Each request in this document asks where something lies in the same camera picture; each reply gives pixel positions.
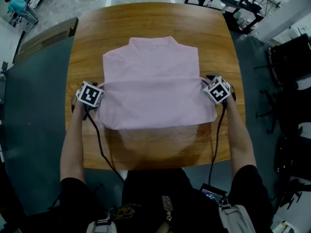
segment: blue shirt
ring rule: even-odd
[[[8,10],[9,12],[15,11],[19,14],[25,6],[26,2],[24,0],[10,0]]]

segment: black shirt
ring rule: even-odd
[[[97,218],[96,203],[86,185],[75,178],[61,182],[61,216],[59,232],[85,233],[87,226]],[[182,169],[129,171],[122,193],[122,205],[111,218],[118,233],[156,232],[166,220],[162,196],[171,199],[173,211],[170,226],[179,232],[226,232],[218,204],[192,188]],[[267,189],[256,167],[242,167],[235,175],[229,203],[243,205],[256,232],[269,232],[273,207]]]

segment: person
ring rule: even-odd
[[[16,12],[30,23],[37,25],[39,20],[32,8],[24,0],[5,0],[9,3],[8,13]]]
[[[85,185],[83,169],[83,105],[77,101],[64,140],[61,161],[58,232],[89,232],[97,204]],[[273,207],[256,168],[253,146],[232,96],[227,98],[228,141],[233,182],[228,201],[245,207],[256,232],[271,232]],[[171,220],[162,196],[171,200]],[[110,232],[228,232],[219,204],[192,188],[180,169],[128,171],[122,206],[111,211]]]

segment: black sleeve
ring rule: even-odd
[[[63,179],[59,200],[57,232],[86,233],[89,223],[95,220],[94,200],[86,185],[75,178]]]
[[[244,166],[236,173],[228,200],[232,205],[239,204],[246,208],[256,232],[270,232],[273,206],[255,166]]]

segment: wooden bench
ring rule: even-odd
[[[76,32],[78,21],[79,19],[74,17],[36,35],[21,46],[20,52],[14,58],[13,63],[17,63],[53,43],[73,36]]]

